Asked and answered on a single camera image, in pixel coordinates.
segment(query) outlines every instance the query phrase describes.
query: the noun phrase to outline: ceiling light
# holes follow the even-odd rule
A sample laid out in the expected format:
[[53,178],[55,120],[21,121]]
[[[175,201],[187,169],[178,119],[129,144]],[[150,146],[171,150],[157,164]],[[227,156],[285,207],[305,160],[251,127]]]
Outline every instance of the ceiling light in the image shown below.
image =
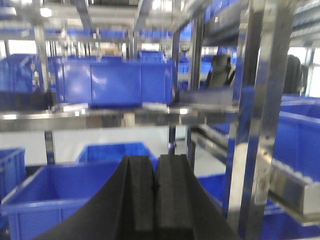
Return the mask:
[[52,11],[49,8],[40,8],[40,15],[44,18],[49,18],[52,16]]
[[32,0],[21,0],[22,5],[32,4]]
[[152,2],[152,9],[153,10],[156,10],[158,8],[161,7],[161,0],[153,0]]

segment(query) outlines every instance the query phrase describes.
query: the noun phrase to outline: black foam piece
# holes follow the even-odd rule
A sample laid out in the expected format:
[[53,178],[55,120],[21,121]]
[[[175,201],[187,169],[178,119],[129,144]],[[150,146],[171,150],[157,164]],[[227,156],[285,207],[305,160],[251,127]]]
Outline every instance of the black foam piece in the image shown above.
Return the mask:
[[162,155],[155,176],[159,240],[240,240],[213,205],[185,155]]
[[125,156],[91,200],[36,240],[154,239],[153,185],[149,158]]
[[53,105],[51,92],[0,92],[0,111],[41,111]]

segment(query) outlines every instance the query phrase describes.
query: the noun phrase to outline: white wall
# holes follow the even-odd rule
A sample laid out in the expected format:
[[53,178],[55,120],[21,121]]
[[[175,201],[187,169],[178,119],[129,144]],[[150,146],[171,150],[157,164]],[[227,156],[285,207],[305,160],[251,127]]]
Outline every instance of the white wall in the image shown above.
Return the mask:
[[[168,152],[168,127],[108,128],[55,131],[55,160],[57,164],[74,162],[85,145],[142,141],[156,155]],[[25,164],[47,164],[43,132],[0,134],[0,148],[24,147]]]
[[26,165],[47,164],[43,132],[6,132],[0,134],[0,148],[25,148]]

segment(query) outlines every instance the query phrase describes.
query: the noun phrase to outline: steel shelf beam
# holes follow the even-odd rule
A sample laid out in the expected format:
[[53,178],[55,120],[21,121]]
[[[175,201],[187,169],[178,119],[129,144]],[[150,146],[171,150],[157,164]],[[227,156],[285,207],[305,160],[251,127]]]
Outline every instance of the steel shelf beam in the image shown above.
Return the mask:
[[0,113],[0,132],[220,124],[234,121],[237,115],[232,106],[207,108],[201,105],[159,110],[83,108],[72,112],[6,112]]

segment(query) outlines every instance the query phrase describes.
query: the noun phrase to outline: blue plastic bin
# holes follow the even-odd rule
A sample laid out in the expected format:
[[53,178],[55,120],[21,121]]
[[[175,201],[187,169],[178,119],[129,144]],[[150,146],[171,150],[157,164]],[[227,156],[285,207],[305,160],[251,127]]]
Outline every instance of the blue plastic bin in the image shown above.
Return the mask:
[[11,239],[30,240],[82,207],[107,182],[118,162],[39,169],[1,206]]
[[124,39],[126,36],[125,31],[110,30],[110,29],[99,29],[99,34],[102,38],[112,38],[112,39]]
[[180,34],[180,39],[181,40],[190,40],[192,36],[192,31],[193,31],[193,24],[189,23],[182,31]]
[[[213,174],[209,176],[199,177],[198,180],[203,186],[203,188],[210,194],[210,196],[212,196],[213,200],[217,203],[217,205],[222,207],[225,192],[226,175]],[[282,210],[272,201],[268,200],[264,214],[269,215],[280,212],[282,212]]]
[[211,70],[211,62],[201,62],[201,73],[208,74]]
[[[25,179],[25,150],[23,148],[0,149],[0,200]],[[7,220],[7,217],[0,216],[0,229]]]
[[142,142],[88,145],[84,147],[76,163],[120,162],[125,155],[149,156],[152,161],[158,158]]
[[170,104],[173,64],[62,60],[56,65],[59,103],[96,106]]
[[34,70],[39,67],[34,54],[12,54],[0,61],[0,91],[32,93]]
[[66,30],[69,36],[74,37],[90,37],[93,35],[93,31],[91,29],[76,29],[76,28],[69,28]]
[[160,51],[139,51],[138,59],[146,63],[163,63],[165,54]]
[[320,181],[320,105],[283,105],[273,157]]
[[[203,188],[221,207],[225,188],[225,174],[199,177]],[[301,226],[272,201],[264,211],[261,240],[293,240],[320,237],[318,226]]]
[[160,31],[160,30],[141,30],[139,31],[141,38],[145,39],[167,39],[172,37],[171,31]]

